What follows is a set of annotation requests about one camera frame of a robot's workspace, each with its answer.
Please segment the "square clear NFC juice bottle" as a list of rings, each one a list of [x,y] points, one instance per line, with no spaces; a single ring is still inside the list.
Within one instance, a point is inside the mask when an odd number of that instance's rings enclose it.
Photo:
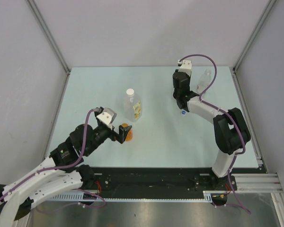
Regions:
[[[129,88],[126,90],[123,108],[125,118],[131,122],[138,121],[142,116],[142,102],[134,89]]]

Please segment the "clear red-label water bottle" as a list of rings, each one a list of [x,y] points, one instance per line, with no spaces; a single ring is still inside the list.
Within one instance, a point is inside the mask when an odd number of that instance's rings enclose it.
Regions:
[[[197,92],[201,94],[211,83],[211,70],[206,69],[197,83]]]

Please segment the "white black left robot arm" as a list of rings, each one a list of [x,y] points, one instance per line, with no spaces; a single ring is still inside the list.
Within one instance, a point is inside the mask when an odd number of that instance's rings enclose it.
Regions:
[[[132,128],[120,125],[119,132],[115,132],[111,122],[97,122],[96,128],[87,122],[77,126],[35,169],[14,183],[0,184],[0,227],[12,226],[15,220],[55,195],[94,186],[95,174],[92,167],[82,163],[83,158],[107,139],[124,143]]]

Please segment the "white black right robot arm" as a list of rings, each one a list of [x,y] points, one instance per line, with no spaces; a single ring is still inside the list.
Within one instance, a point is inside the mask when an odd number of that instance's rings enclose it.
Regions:
[[[230,180],[231,171],[238,155],[246,152],[251,135],[240,109],[228,111],[200,99],[190,90],[190,76],[180,70],[173,73],[173,97],[180,109],[196,114],[213,125],[215,142],[219,149],[209,174],[209,185],[221,189]]]

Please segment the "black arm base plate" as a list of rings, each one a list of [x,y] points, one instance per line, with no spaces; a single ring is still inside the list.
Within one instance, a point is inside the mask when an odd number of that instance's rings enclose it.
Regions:
[[[237,189],[234,176],[217,177],[211,168],[92,167],[102,188],[114,186],[185,186],[207,190]]]

